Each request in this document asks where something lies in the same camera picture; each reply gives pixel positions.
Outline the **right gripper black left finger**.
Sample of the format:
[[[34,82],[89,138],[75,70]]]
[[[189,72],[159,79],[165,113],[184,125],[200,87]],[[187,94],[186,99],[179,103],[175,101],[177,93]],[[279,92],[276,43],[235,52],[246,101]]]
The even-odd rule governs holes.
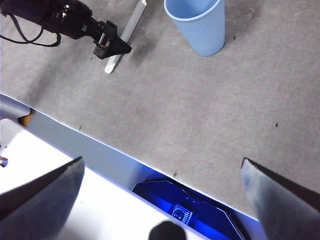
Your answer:
[[[2,240],[53,240],[63,229],[85,173],[81,157],[0,195]]]

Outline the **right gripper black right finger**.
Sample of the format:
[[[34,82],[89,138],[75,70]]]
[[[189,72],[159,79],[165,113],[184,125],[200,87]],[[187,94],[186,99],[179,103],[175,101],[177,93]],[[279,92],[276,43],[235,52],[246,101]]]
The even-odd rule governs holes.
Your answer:
[[[268,240],[318,240],[320,195],[244,157],[246,196]]]

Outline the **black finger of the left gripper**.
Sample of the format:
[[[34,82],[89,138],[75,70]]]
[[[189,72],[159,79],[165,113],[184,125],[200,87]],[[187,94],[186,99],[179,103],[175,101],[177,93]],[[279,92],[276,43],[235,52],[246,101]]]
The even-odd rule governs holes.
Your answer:
[[[116,55],[128,54],[132,50],[132,47],[123,41],[117,34],[114,35],[107,48],[107,58]]]

